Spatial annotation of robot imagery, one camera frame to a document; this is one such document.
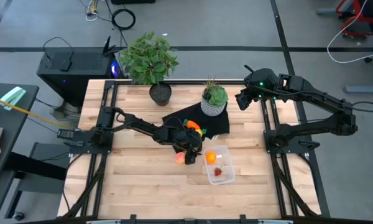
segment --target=red fruit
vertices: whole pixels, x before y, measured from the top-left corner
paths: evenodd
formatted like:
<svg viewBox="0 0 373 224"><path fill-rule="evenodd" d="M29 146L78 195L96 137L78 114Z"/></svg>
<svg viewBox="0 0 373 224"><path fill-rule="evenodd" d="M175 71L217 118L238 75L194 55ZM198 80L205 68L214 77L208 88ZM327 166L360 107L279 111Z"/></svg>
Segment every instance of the red fruit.
<svg viewBox="0 0 373 224"><path fill-rule="evenodd" d="M216 169L214 170L214 176L221 175L222 172L223 172L223 171L221 170L221 168L216 168Z"/></svg>

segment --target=clear plastic container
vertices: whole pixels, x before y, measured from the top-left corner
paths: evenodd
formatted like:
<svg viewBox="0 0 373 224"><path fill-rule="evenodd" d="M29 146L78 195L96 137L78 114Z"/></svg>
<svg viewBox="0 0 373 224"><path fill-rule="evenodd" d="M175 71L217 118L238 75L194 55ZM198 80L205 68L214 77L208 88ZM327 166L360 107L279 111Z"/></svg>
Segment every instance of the clear plastic container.
<svg viewBox="0 0 373 224"><path fill-rule="evenodd" d="M209 152L216 154L216 162L213 164L207 163L206 154ZM211 184L227 184L235 180L235 171L232 165L231 154L226 146L208 147L203 151L203 157L205 158L207 176ZM216 168L221 168L222 172L220 175L215 176Z"/></svg>

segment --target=concrete floor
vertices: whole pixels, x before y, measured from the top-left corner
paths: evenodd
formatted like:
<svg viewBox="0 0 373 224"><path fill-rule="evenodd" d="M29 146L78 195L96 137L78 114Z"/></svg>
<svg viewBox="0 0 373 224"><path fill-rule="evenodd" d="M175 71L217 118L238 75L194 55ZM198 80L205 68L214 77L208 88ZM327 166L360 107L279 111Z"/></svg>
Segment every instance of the concrete floor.
<svg viewBox="0 0 373 224"><path fill-rule="evenodd" d="M0 12L6 0L0 0ZM317 7L331 7L332 0L276 0L289 47L326 47L339 32L337 17L318 17ZM168 34L172 46L256 46L280 47L270 1L266 0L157 0L155 4L127 5L137 17L136 26L124 31L128 42L144 32ZM98 3L101 17L108 18L104 2ZM122 23L129 18L121 17ZM100 47L111 35L119 45L119 33L109 22L85 21L84 7L78 0L14 0L0 23L0 47L43 46L48 39L60 36L74 47ZM50 47L63 47L59 40ZM334 47L373 47L373 37L366 41L338 38ZM59 105L61 98L35 74L42 52L0 52L0 82L38 85L41 100ZM244 78L253 69L271 68L275 73L288 73L282 52L257 51L179 51L180 65L172 78ZM369 53L333 53L341 60ZM351 102L373 101L373 95L346 95L345 85L373 84L373 62L362 61L341 65L327 53L292 52L296 75L302 76L319 90ZM308 119L328 116L324 111L305 105ZM35 103L32 111L52 119L50 108ZM332 217L373 220L373 114L356 112L359 131L350 137L331 134L313 136L321 146L316 155ZM60 143L50 131L30 121L19 136L14 150L28 154L34 142ZM18 211L26 221L54 218L60 195L24 194ZM13 223L3 220L0 223Z"/></svg>

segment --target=succulent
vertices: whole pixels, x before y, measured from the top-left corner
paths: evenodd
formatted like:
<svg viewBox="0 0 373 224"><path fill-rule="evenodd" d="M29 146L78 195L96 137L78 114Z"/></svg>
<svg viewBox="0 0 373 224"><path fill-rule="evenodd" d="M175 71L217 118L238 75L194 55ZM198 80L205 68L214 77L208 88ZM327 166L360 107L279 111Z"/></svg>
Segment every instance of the succulent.
<svg viewBox="0 0 373 224"><path fill-rule="evenodd" d="M177 56L169 54L171 50L167 40L161 37L152 40L154 35L153 32L142 35L121 54L124 71L139 84L157 84L168 76L169 69L174 72L178 65Z"/></svg>
<svg viewBox="0 0 373 224"><path fill-rule="evenodd" d="M208 80L206 88L203 92L203 98L211 105L223 106L228 101L228 95L225 89L215 83L213 80Z"/></svg>

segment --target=red chair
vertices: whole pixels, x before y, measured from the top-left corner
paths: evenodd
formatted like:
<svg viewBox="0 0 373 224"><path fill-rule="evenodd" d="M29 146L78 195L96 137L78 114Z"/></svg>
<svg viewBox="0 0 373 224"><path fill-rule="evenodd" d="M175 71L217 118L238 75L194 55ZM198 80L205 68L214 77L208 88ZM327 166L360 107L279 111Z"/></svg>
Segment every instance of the red chair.
<svg viewBox="0 0 373 224"><path fill-rule="evenodd" d="M362 6L365 0L342 0L335 9L319 9L317 14L333 14L339 15L339 19L344 20L341 29L344 29L352 23L357 15L362 11ZM343 31L343 36L353 35L367 37L373 35L373 0L367 0L361 15L357 20Z"/></svg>

